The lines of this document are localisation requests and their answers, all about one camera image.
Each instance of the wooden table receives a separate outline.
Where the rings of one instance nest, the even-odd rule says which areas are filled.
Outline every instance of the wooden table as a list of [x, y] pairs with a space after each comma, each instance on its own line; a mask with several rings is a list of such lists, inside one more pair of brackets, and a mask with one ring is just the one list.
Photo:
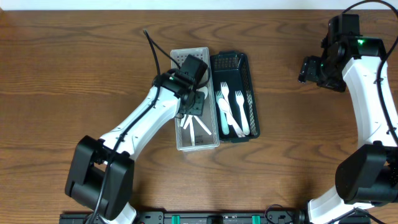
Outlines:
[[[215, 150], [176, 150], [168, 122], [136, 163], [137, 208], [262, 210], [302, 207], [334, 184], [357, 147], [348, 92], [297, 82], [303, 58], [320, 55], [340, 11], [30, 11], [0, 18], [0, 223], [58, 223], [87, 211], [64, 194], [77, 142], [113, 129], [149, 91], [155, 65], [142, 29], [167, 52], [189, 47], [249, 57], [258, 139]], [[364, 35], [389, 48], [388, 11], [360, 12]], [[159, 56], [161, 70], [170, 61]], [[398, 103], [398, 54], [389, 81]], [[398, 223], [397, 205], [374, 208]]]

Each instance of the black cable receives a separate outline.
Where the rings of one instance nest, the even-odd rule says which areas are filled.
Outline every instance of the black cable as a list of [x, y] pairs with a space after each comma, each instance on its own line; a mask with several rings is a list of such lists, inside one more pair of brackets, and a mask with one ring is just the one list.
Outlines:
[[207, 83], [208, 83], [209, 80], [210, 80], [210, 75], [211, 75], [210, 67], [207, 67], [207, 80], [206, 80], [204, 83], [199, 84], [198, 87], [197, 87], [197, 89], [202, 88], [202, 87], [205, 87], [205, 86], [207, 85]]
[[92, 213], [86, 215], [85, 219], [83, 220], [83, 224], [86, 224], [87, 220], [90, 219], [92, 215], [93, 215]]
[[157, 47], [164, 55], [166, 55], [166, 57], [168, 57], [169, 59], [171, 59], [174, 63], [175, 63], [175, 65], [178, 67], [178, 69], [181, 69], [181, 66], [178, 64], [178, 62], [174, 59], [174, 58], [172, 58], [170, 55], [168, 55], [161, 47], [159, 47], [159, 45], [157, 45], [155, 42], [154, 42], [154, 40], [150, 40], [150, 41], [152, 41], [152, 43], [155, 45], [155, 47]]
[[145, 36], [146, 36], [147, 39], [148, 39], [150, 49], [152, 50], [152, 54], [154, 55], [154, 58], [155, 58], [155, 64], [156, 64], [157, 75], [160, 75], [159, 61], [157, 60], [155, 48], [154, 48], [154, 46], [152, 45], [152, 39], [149, 37], [149, 34], [148, 34], [148, 32], [147, 32], [146, 30], [143, 30], [143, 31], [144, 31]]
[[[144, 34], [146, 35], [146, 37], [147, 37], [147, 39], [148, 39], [148, 42], [149, 42], [149, 45], [150, 45], [150, 48], [152, 49], [152, 53], [154, 54], [157, 73], [158, 73], [158, 75], [160, 75], [159, 62], [158, 62], [158, 60], [157, 60], [157, 56], [156, 56], [156, 52], [155, 52], [154, 46], [152, 45], [152, 41], [151, 41], [151, 39], [150, 39], [150, 37], [149, 37], [149, 34], [146, 32], [146, 30], [144, 30]], [[95, 220], [96, 217], [97, 217], [98, 209], [99, 209], [100, 204], [101, 204], [101, 201], [102, 201], [102, 195], [104, 194], [104, 191], [105, 191], [105, 186], [106, 186], [105, 183], [106, 183], [106, 181], [108, 180], [109, 169], [110, 169], [110, 167], [111, 167], [111, 164], [112, 164], [112, 162], [113, 162], [114, 156], [116, 155], [116, 151], [118, 150], [118, 147], [119, 147], [120, 143], [124, 140], [125, 135], [127, 135], [127, 133], [130, 131], [130, 129], [131, 129], [131, 128], [132, 128], [132, 127], [133, 127], [133, 126], [146, 114], [146, 113], [148, 113], [148, 111], [149, 111], [153, 106], [155, 106], [156, 101], [157, 101], [157, 99], [158, 99], [158, 97], [159, 97], [159, 94], [160, 94], [160, 86], [157, 87], [157, 91], [156, 91], [156, 95], [155, 95], [154, 100], [152, 100], [152, 102], [150, 103], [150, 105], [149, 105], [149, 106], [148, 106], [148, 107], [147, 107], [147, 108], [146, 108], [146, 109], [145, 109], [145, 110], [144, 110], [144, 111], [131, 123], [131, 124], [129, 124], [129, 126], [120, 134], [118, 140], [116, 141], [116, 144], [115, 144], [114, 147], [113, 147], [113, 150], [112, 150], [112, 152], [111, 152], [111, 155], [109, 156], [108, 165], [107, 165], [106, 168], [105, 168], [105, 175], [104, 175], [104, 179], [103, 179], [102, 184], [101, 184], [101, 190], [100, 190], [99, 195], [98, 195], [98, 200], [97, 200], [96, 207], [95, 207], [95, 209], [94, 209], [94, 212], [93, 212], [93, 214], [92, 214], [92, 216], [91, 216], [91, 218], [90, 218], [88, 224], [93, 224], [93, 223], [94, 223], [94, 220]]]
[[[346, 10], [344, 10], [343, 13], [348, 12], [350, 9], [354, 8], [355, 6], [358, 6], [358, 5], [364, 4], [364, 3], [368, 3], [368, 2], [378, 2], [380, 4], [383, 4], [383, 5], [387, 6], [387, 7], [389, 7], [394, 12], [394, 14], [396, 15], [396, 17], [398, 19], [398, 11], [397, 11], [396, 8], [394, 8], [394, 6], [392, 6], [391, 4], [389, 4], [389, 3], [385, 2], [385, 1], [378, 1], [378, 0], [366, 0], [366, 1], [358, 2], [356, 4], [353, 4], [352, 6], [347, 8]], [[397, 133], [396, 133], [396, 128], [392, 125], [390, 116], [388, 114], [386, 102], [384, 101], [383, 92], [381, 90], [381, 82], [383, 81], [383, 79], [381, 78], [381, 70], [383, 68], [383, 65], [385, 64], [387, 59], [390, 57], [390, 54], [395, 49], [397, 44], [398, 44], [398, 36], [396, 38], [396, 41], [393, 43], [392, 47], [390, 48], [390, 50], [386, 54], [386, 56], [381, 59], [381, 63], [380, 63], [379, 68], [377, 70], [377, 75], [376, 75], [376, 81], [375, 82], [376, 82], [376, 85], [377, 85], [377, 92], [379, 93], [379, 100], [380, 100], [381, 109], [383, 110], [383, 114], [384, 114], [384, 117], [386, 119], [386, 123], [388, 125], [388, 129], [389, 129], [387, 133], [391, 133], [392, 138], [394, 139], [394, 141], [398, 145], [398, 136], [397, 136]]]
[[[275, 206], [278, 206], [278, 207], [280, 207], [280, 208], [283, 208], [283, 206], [281, 206], [281, 205], [279, 205], [279, 204], [272, 204], [272, 205], [268, 206], [268, 208], [267, 208], [266, 211], [264, 212], [264, 217], [265, 217], [266, 220], [267, 220], [269, 223], [271, 223], [271, 224], [276, 224], [276, 223], [274, 223], [273, 221], [269, 220], [269, 218], [268, 218], [268, 210], [269, 210], [270, 208], [272, 208], [272, 207], [275, 207]], [[293, 223], [293, 221], [294, 221], [293, 216], [292, 216], [291, 214], [289, 214], [288, 211], [286, 211], [286, 214], [292, 219], [291, 222], [288, 222], [288, 223], [286, 223], [286, 224]]]
[[376, 217], [374, 217], [373, 215], [371, 215], [369, 212], [363, 210], [362, 208], [354, 208], [354, 210], [357, 213], [362, 213], [363, 215], [366, 215], [367, 217], [369, 217], [371, 220], [375, 221], [378, 224], [385, 224], [384, 222], [378, 220]]
[[340, 220], [343, 220], [343, 219], [349, 217], [350, 215], [354, 215], [354, 214], [355, 214], [355, 210], [352, 209], [351, 211], [347, 212], [346, 214], [344, 214], [344, 215], [342, 215], [342, 216], [340, 216], [340, 217], [338, 217], [338, 218], [336, 218], [336, 219], [330, 220], [330, 221], [327, 222], [326, 224], [333, 224], [333, 223], [335, 223], [335, 222], [338, 222], [338, 221], [340, 221]]

